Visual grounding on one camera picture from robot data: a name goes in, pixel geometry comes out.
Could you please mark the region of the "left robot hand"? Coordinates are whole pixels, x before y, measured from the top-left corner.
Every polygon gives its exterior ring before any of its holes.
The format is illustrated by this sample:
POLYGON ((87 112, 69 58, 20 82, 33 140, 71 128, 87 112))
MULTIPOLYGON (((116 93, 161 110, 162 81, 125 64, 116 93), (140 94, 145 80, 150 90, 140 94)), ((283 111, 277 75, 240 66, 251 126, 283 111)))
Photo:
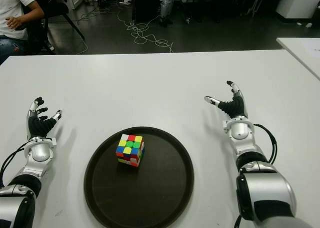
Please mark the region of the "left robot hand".
POLYGON ((46 138, 47 134, 54 128, 58 120, 62 118, 63 111, 58 110, 51 118, 47 116, 39 116, 48 110, 47 107, 40 108, 45 101, 42 97, 34 99, 29 107, 26 115, 26 132, 27 140, 36 137, 46 138))

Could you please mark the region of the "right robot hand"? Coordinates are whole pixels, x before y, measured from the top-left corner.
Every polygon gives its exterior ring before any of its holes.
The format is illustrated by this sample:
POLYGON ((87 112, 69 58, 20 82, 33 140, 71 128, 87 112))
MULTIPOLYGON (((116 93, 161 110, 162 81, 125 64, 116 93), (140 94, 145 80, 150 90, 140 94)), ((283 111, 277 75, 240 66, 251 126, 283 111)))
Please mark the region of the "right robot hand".
POLYGON ((238 116, 244 116, 245 118, 248 118, 245 99, 240 88, 233 81, 227 81, 226 83, 231 87, 231 92, 233 93, 231 101, 220 101, 211 96, 205 96, 204 100, 214 106, 217 106, 230 118, 235 118, 238 116))

